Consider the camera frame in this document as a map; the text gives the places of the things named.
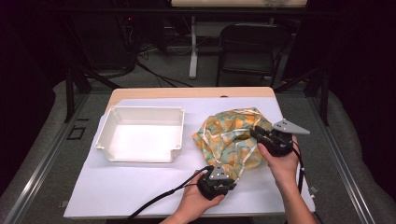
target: chair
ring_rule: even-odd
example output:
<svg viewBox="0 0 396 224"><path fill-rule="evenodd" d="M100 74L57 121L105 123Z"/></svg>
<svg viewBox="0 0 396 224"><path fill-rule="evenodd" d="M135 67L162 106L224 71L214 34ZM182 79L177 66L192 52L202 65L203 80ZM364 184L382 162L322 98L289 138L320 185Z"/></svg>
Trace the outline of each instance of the chair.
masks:
<svg viewBox="0 0 396 224"><path fill-rule="evenodd" d="M219 63L216 86L225 74L271 77L274 86L282 51L290 32L281 25L237 23L226 26L219 38Z"/></svg>

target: white tabletop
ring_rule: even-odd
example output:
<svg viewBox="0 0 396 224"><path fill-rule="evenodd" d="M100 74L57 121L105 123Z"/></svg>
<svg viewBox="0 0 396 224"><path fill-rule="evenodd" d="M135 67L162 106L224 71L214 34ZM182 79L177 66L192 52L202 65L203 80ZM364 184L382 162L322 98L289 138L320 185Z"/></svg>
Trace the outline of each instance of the white tabletop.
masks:
<svg viewBox="0 0 396 224"><path fill-rule="evenodd" d="M171 163L127 163L106 160L94 147L74 188L64 213L70 218L128 217L154 197L176 188L195 170L206 166L202 152L192 141L205 119L221 111L257 107L271 122L283 119L275 97L129 99L118 105L183 106L186 109L182 151ZM102 118L98 130L104 125ZM172 214L181 199L182 189L156 202L140 217L165 217ZM304 182L303 198L310 211L315 205ZM266 162L241 176L237 186L223 202L206 211L204 217L263 216L284 213L281 196Z"/></svg>

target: table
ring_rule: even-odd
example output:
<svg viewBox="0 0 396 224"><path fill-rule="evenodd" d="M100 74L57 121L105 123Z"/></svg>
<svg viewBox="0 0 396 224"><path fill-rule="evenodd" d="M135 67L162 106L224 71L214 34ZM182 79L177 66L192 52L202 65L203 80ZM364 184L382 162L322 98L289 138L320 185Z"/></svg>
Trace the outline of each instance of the table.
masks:
<svg viewBox="0 0 396 224"><path fill-rule="evenodd" d="M307 0L287 0L287 1L276 1L276 0L173 0L172 7L269 7L273 9L277 8L304 8ZM217 37L221 32L222 28L230 24L229 22L203 22L199 24L195 17L191 17L191 62L190 62L190 79L196 79L196 68L198 63L197 43L196 36L205 34L206 36Z"/></svg>
<svg viewBox="0 0 396 224"><path fill-rule="evenodd" d="M94 148L97 133L65 217L128 217L144 203L177 187L195 170L206 166L202 152L194 145L191 135L199 130L208 115L221 109L255 105L271 122L282 119L275 94L266 87L117 89L113 91L106 111L113 105L185 106L182 152L171 163L109 162L100 150ZM179 190L148 207L138 217L170 215L177 208L181 195L182 190ZM314 212L315 205L306 182L302 195L310 211ZM259 167L245 171L236 188L230 191L221 205L207 210L204 217L280 213L284 213L281 196L268 166L262 162Z"/></svg>

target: black curtain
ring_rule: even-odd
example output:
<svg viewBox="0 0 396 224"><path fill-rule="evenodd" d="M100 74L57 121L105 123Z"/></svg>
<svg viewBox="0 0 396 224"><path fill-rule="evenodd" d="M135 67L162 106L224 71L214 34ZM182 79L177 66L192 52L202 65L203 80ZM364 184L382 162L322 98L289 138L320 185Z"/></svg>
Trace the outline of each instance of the black curtain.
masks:
<svg viewBox="0 0 396 224"><path fill-rule="evenodd" d="M356 0L308 0L306 11L345 11ZM343 21L339 18L317 16L302 19L299 22L297 36L283 73L283 78L300 77L314 68L318 68L332 50L335 39Z"/></svg>
<svg viewBox="0 0 396 224"><path fill-rule="evenodd" d="M336 55L330 88L355 126L363 161L377 184L396 199L396 14L391 9L373 4L360 19L345 49Z"/></svg>
<svg viewBox="0 0 396 224"><path fill-rule="evenodd" d="M0 6L3 194L48 117L52 88L64 79L64 64L34 3L0 1Z"/></svg>

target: white plastic tray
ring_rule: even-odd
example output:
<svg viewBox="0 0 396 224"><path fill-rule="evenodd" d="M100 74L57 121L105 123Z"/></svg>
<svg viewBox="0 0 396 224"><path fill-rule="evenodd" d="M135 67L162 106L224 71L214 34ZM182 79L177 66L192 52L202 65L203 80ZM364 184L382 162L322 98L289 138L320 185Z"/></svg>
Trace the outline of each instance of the white plastic tray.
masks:
<svg viewBox="0 0 396 224"><path fill-rule="evenodd" d="M184 107L113 106L95 143L109 161L171 162L180 154Z"/></svg>

